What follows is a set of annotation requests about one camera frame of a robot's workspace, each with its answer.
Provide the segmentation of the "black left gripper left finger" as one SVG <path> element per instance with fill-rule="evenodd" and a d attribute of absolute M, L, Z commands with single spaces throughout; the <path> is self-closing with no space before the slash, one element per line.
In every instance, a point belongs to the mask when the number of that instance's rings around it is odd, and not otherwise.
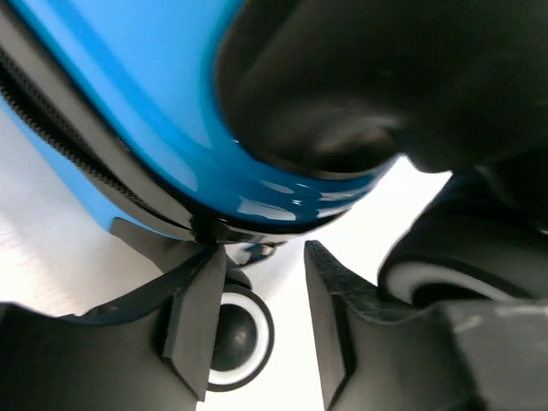
<path fill-rule="evenodd" d="M 84 316 L 1 306 L 4 410 L 193 410 L 205 398 L 225 253 L 197 252 Z"/>

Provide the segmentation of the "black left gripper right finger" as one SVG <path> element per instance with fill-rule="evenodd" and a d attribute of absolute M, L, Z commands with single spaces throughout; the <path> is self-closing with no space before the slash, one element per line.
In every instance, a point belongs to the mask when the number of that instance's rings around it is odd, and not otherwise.
<path fill-rule="evenodd" d="M 547 305 L 383 297 L 320 242 L 304 261 L 328 410 L 544 410 Z"/>

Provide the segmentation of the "blue hard-shell suitcase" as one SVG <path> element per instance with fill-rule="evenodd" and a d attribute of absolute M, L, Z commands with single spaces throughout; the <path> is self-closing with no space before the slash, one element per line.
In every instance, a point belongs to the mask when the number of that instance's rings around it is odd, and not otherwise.
<path fill-rule="evenodd" d="M 1 104 L 92 214 L 173 248 L 164 274 L 325 226 L 399 153 L 547 217 L 544 1 L 4 1 Z M 208 390 L 274 342 L 227 262 Z"/>

